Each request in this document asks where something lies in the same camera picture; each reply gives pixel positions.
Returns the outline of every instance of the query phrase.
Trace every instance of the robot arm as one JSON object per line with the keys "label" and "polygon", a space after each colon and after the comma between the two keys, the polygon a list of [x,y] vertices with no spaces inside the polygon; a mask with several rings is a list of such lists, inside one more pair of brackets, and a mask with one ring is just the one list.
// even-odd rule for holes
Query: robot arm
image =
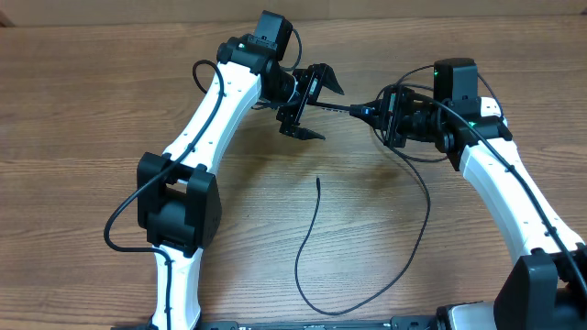
{"label": "robot arm", "polygon": [[[248,67],[228,62],[218,64],[225,82],[225,97],[208,129],[195,145],[194,152],[187,156],[182,164],[195,169],[204,165],[208,173],[215,174],[218,165],[227,149],[228,142],[237,130],[238,124],[257,103],[260,97],[260,76],[250,73]],[[175,160],[200,131],[206,119],[210,116],[219,93],[218,77],[212,81],[208,93],[195,112],[194,117],[173,143],[164,151],[170,160]],[[200,261],[203,249],[198,248],[189,257],[174,247],[159,245],[173,260],[172,289],[171,289],[171,317],[173,330],[191,330],[195,328],[200,316],[198,303],[198,279]],[[155,254],[157,262],[157,308],[151,322],[160,330],[166,330],[167,315],[165,313],[165,294],[167,286],[167,265],[165,259]]]}
{"label": "robot arm", "polygon": [[[492,146],[511,164],[530,185],[550,223],[557,228],[560,239],[569,251],[576,250],[583,240],[573,232],[550,207],[544,195],[530,178],[517,153],[514,141],[490,139]],[[484,145],[467,146],[460,159],[460,171],[481,196],[493,220],[504,237],[512,263],[521,256],[529,256],[535,248],[546,253],[560,253],[559,247],[542,224],[536,208],[530,202],[515,177]]]}

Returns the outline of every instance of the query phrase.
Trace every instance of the wooden table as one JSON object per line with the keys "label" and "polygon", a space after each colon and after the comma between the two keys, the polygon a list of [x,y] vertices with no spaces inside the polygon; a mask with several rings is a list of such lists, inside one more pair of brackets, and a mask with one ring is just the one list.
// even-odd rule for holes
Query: wooden table
{"label": "wooden table", "polygon": [[[491,84],[522,158],[559,215],[587,237],[585,16],[307,21],[302,66],[330,64],[346,92],[370,101],[413,68],[472,57]],[[254,23],[0,29],[0,328],[106,329],[154,310],[152,255],[119,254],[106,218],[135,186],[143,152],[162,152],[202,99],[190,75],[221,42]],[[296,53],[294,43],[286,62]],[[209,81],[210,70],[202,70]],[[431,83],[431,73],[412,82]],[[482,94],[486,91],[480,87]],[[205,320],[384,319],[439,305],[492,300],[509,270],[481,199],[448,163],[416,164],[432,213],[409,271],[358,311],[325,317],[294,284],[294,259],[323,202],[300,263],[308,298],[350,307],[404,266],[426,204],[414,175],[369,128],[308,107],[303,124],[327,137],[278,133],[272,111],[250,111],[218,173],[224,217],[205,252]],[[437,157],[432,145],[406,152]],[[147,246],[133,205],[114,240]]]}

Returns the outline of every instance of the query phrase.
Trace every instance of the black plastic housing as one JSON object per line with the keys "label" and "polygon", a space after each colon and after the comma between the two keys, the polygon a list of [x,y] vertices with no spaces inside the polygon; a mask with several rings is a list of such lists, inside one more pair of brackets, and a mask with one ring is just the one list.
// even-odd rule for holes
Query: black plastic housing
{"label": "black plastic housing", "polygon": [[297,92],[300,94],[299,103],[281,106],[279,108],[275,117],[282,122],[279,132],[285,136],[301,140],[313,138],[326,139],[324,136],[310,129],[299,127],[299,125],[305,105],[316,102],[322,91],[322,87],[326,87],[336,94],[344,95],[344,91],[338,84],[334,70],[325,63],[312,64],[305,70],[294,70],[293,76],[298,81]]}
{"label": "black plastic housing", "polygon": [[275,50],[275,59],[283,60],[285,49],[292,35],[294,27],[285,17],[263,10],[260,15],[254,37],[249,42],[263,45]]}
{"label": "black plastic housing", "polygon": [[[137,186],[170,164],[169,159],[146,152],[138,163]],[[185,192],[167,186],[178,180],[187,181]],[[216,176],[205,166],[192,169],[179,164],[165,181],[152,184],[138,197],[138,225],[147,229],[147,241],[179,249],[187,258],[212,242],[221,215]]]}
{"label": "black plastic housing", "polygon": [[445,59],[434,62],[434,99],[451,101],[451,107],[466,119],[481,116],[477,95],[477,64],[473,59]]}
{"label": "black plastic housing", "polygon": [[[585,272],[585,248],[571,252]],[[542,249],[522,256],[493,305],[499,330],[571,330],[587,328],[585,301],[572,283],[558,289],[559,275],[570,273],[562,254],[549,255]]]}

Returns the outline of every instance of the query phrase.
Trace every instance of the cable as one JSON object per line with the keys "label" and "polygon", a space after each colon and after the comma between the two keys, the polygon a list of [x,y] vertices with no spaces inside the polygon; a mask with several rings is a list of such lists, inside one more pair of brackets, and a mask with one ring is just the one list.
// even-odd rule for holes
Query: cable
{"label": "cable", "polygon": [[477,77],[479,77],[479,80],[481,80],[482,83],[485,85],[485,87],[489,91],[489,94],[492,95],[493,100],[495,100],[495,102],[497,103],[497,106],[499,106],[499,112],[502,114],[502,115],[500,115],[500,118],[504,119],[504,109],[502,108],[502,105],[499,103],[499,100],[497,99],[497,96],[495,96],[495,93],[493,92],[492,88],[489,86],[489,83],[487,83],[483,79],[483,77],[481,76],[481,74],[478,73],[478,72],[477,72]]}
{"label": "cable", "polygon": [[[202,93],[206,94],[206,93],[208,93],[208,91],[200,83],[200,81],[198,79],[198,76],[195,73],[195,69],[196,68],[197,68],[197,66],[194,64],[194,66],[192,68],[192,76],[194,77],[194,82],[198,86],[198,88],[200,89],[200,91],[202,91]],[[290,101],[290,102],[257,102],[256,105],[259,105],[259,106],[258,107],[252,107],[252,109],[253,110],[262,110],[262,109],[266,109],[266,108],[277,109],[280,106],[291,106],[291,105],[297,105],[298,103],[299,102],[297,100],[293,100],[293,101]]]}
{"label": "cable", "polygon": [[285,72],[291,72],[291,71],[295,70],[295,68],[297,68],[298,64],[300,64],[300,61],[302,60],[302,39],[300,38],[300,34],[297,32],[297,30],[295,28],[292,29],[292,31],[295,34],[295,38],[297,39],[297,45],[298,45],[299,49],[298,49],[298,53],[297,53],[297,60],[295,60],[295,63],[293,64],[293,66],[290,68],[282,67],[282,70]]}
{"label": "cable", "polygon": [[408,73],[404,74],[404,75],[402,76],[402,78],[398,79],[398,80],[397,80],[397,82],[396,82],[395,84],[400,84],[400,83],[402,83],[402,82],[404,81],[404,79],[405,79],[407,76],[409,76],[410,74],[412,74],[412,73],[419,72],[419,71],[422,71],[422,70],[424,70],[424,69],[428,69],[428,68],[434,68],[434,64],[425,65],[425,66],[423,66],[423,67],[420,67],[420,68],[417,68],[417,69],[411,70],[410,72],[408,72]]}
{"label": "cable", "polygon": [[555,241],[557,246],[560,248],[560,251],[562,251],[562,254],[565,256],[565,258],[569,262],[573,273],[577,277],[577,281],[579,281],[579,286],[581,287],[583,297],[587,301],[587,283],[585,282],[585,279],[581,275],[581,272],[579,271],[579,267],[577,266],[577,263],[570,255],[570,252],[567,250],[567,247],[565,247],[564,243],[562,243],[562,240],[560,239],[559,234],[557,233],[556,229],[550,223],[550,220],[548,220],[548,217],[544,213],[544,210],[542,209],[540,202],[538,201],[538,199],[534,195],[534,192],[532,192],[532,189],[530,189],[530,186],[528,186],[528,184],[526,183],[526,180],[524,180],[524,178],[522,178],[522,175],[520,175],[520,173],[515,169],[515,166],[510,164],[502,155],[500,155],[500,153],[497,150],[495,150],[495,148],[489,143],[489,141],[487,141],[487,139],[485,139],[485,137],[483,137],[481,135],[481,133],[479,133],[479,131],[477,129],[475,129],[473,126],[471,126],[471,124],[469,124],[469,122],[465,118],[463,118],[462,116],[457,114],[454,110],[452,110],[451,108],[447,107],[446,105],[444,105],[444,104],[438,102],[437,100],[430,98],[428,96],[418,95],[418,97],[420,98],[420,101],[431,102],[432,104],[441,107],[443,110],[445,110],[448,113],[450,113],[451,115],[455,116],[462,124],[464,124],[471,131],[471,133],[476,138],[478,138],[485,145],[485,147],[487,147],[487,149],[489,149],[491,151],[491,153],[497,158],[497,160],[499,160],[505,166],[505,170],[511,172],[512,175],[514,175],[514,177],[518,180],[518,182],[520,182],[520,185],[522,186],[522,188],[526,192],[528,198],[530,199],[530,202],[532,202],[532,204],[534,205],[534,208],[536,208],[536,211],[537,211],[538,215],[540,216],[542,223],[547,228],[548,233],[552,236],[552,239]]}
{"label": "cable", "polygon": [[[383,140],[379,136],[377,136],[377,138],[383,143]],[[323,311],[323,310],[315,307],[305,297],[305,294],[302,291],[302,287],[300,286],[300,281],[298,279],[297,267],[298,267],[298,262],[300,260],[300,255],[302,254],[302,250],[304,249],[305,243],[308,241],[308,238],[310,237],[310,234],[312,233],[312,228],[314,227],[314,222],[316,221],[316,216],[318,215],[318,208],[320,207],[320,194],[321,194],[321,192],[320,192],[320,179],[316,178],[316,188],[318,191],[318,197],[316,200],[316,209],[314,210],[314,217],[312,218],[312,223],[310,224],[310,228],[308,229],[308,233],[306,234],[306,236],[304,238],[304,242],[302,242],[300,249],[297,251],[297,256],[295,257],[295,267],[293,269],[293,274],[295,276],[295,285],[297,286],[297,290],[300,292],[302,299],[304,299],[305,303],[307,303],[307,305],[310,306],[310,308],[312,308],[313,310],[315,310],[316,312],[318,312],[320,314],[330,315],[330,316],[338,316],[338,315],[342,315],[342,314],[347,314],[349,312],[352,312],[352,311],[360,308],[365,303],[368,303],[368,302],[372,301],[373,299],[379,297],[384,292],[386,292],[389,288],[391,288],[397,281],[400,280],[400,278],[404,275],[404,273],[410,267],[410,264],[412,263],[412,260],[414,259],[415,252],[418,250],[418,246],[420,245],[420,240],[422,240],[422,235],[424,234],[424,230],[426,229],[426,224],[428,223],[428,217],[430,216],[430,204],[431,204],[430,192],[428,191],[428,188],[426,187],[424,180],[420,176],[420,173],[415,169],[414,165],[412,165],[412,163],[408,159],[400,156],[397,153],[396,153],[396,155],[398,155],[403,161],[405,161],[405,163],[412,169],[412,171],[414,171],[415,176],[418,178],[418,180],[420,181],[420,184],[422,185],[422,188],[424,189],[424,193],[426,195],[427,206],[426,206],[426,216],[424,218],[424,223],[422,224],[422,229],[420,229],[420,234],[418,235],[418,239],[416,240],[415,245],[414,245],[414,250],[412,250],[412,254],[410,255],[410,258],[407,260],[407,262],[405,263],[405,266],[402,269],[402,271],[400,271],[399,274],[397,274],[397,276],[395,276],[395,278],[389,284],[387,284],[385,287],[383,287],[383,289],[377,291],[371,297],[365,299],[362,302],[357,303],[356,305],[354,305],[346,310],[339,311],[339,312],[327,312],[327,311]]]}
{"label": "cable", "polygon": [[197,76],[195,75],[195,69],[202,64],[207,64],[214,69],[214,71],[216,72],[216,75],[218,77],[218,83],[220,84],[220,86],[219,86],[220,91],[218,93],[218,100],[216,101],[216,104],[214,105],[214,108],[212,109],[212,113],[210,113],[210,116],[205,121],[204,125],[202,126],[202,129],[200,129],[198,134],[194,137],[194,140],[192,140],[192,142],[190,142],[190,144],[187,145],[187,148],[180,155],[180,157],[178,157],[176,160],[174,160],[171,165],[169,165],[167,168],[162,170],[159,174],[155,175],[152,179],[150,179],[142,187],[138,188],[135,192],[133,192],[121,205],[119,205],[117,207],[117,209],[112,213],[112,215],[110,215],[110,218],[108,218],[108,221],[106,222],[106,225],[104,227],[104,241],[114,251],[118,251],[118,252],[152,252],[152,253],[160,254],[161,256],[163,256],[165,258],[165,265],[167,265],[167,285],[165,288],[165,306],[166,306],[165,313],[167,314],[167,330],[172,330],[172,314],[171,314],[172,308],[170,306],[170,304],[171,304],[171,291],[172,291],[172,259],[165,251],[158,249],[158,248],[154,248],[154,247],[120,247],[120,246],[116,245],[114,242],[112,242],[112,240],[110,239],[110,229],[112,228],[112,224],[114,223],[114,221],[132,203],[132,201],[134,201],[137,197],[139,197],[153,183],[158,182],[161,178],[166,177],[173,170],[173,168],[175,168],[179,163],[181,163],[182,160],[184,160],[187,157],[187,155],[189,155],[190,152],[192,152],[195,145],[200,140],[200,138],[202,137],[202,135],[204,134],[206,129],[210,126],[210,124],[212,123],[212,120],[216,116],[216,113],[218,112],[218,109],[220,108],[220,104],[222,103],[222,99],[223,99],[223,95],[224,95],[224,79],[222,78],[222,73],[220,72],[218,67],[212,61],[210,61],[210,60],[197,61],[194,64],[193,73],[194,73],[194,79],[196,81],[196,84],[198,85],[198,87],[200,87],[201,91],[205,91],[205,89],[198,82]]}
{"label": "cable", "polygon": [[[379,100],[379,98],[382,96],[383,92],[385,92],[386,89],[392,88],[392,87],[394,87],[396,85],[397,85],[397,83],[391,83],[391,84],[388,84],[387,86],[383,87],[379,91],[379,93],[377,94],[377,97],[375,97],[375,100]],[[417,84],[417,83],[402,83],[401,85],[402,86],[405,86],[405,87],[420,88],[420,89],[423,89],[423,90],[434,92],[434,88],[432,88],[430,86],[425,86],[425,85]]]}
{"label": "cable", "polygon": [[445,161],[449,158],[449,157],[445,156],[445,157],[439,158],[439,159],[420,159],[418,157],[412,157],[412,156],[406,155],[402,151],[400,151],[392,146],[387,146],[387,148],[389,148],[391,151],[393,151],[397,156],[399,156],[401,158],[405,158],[407,160],[412,160],[412,161],[417,161],[417,162],[435,163],[435,162]]}

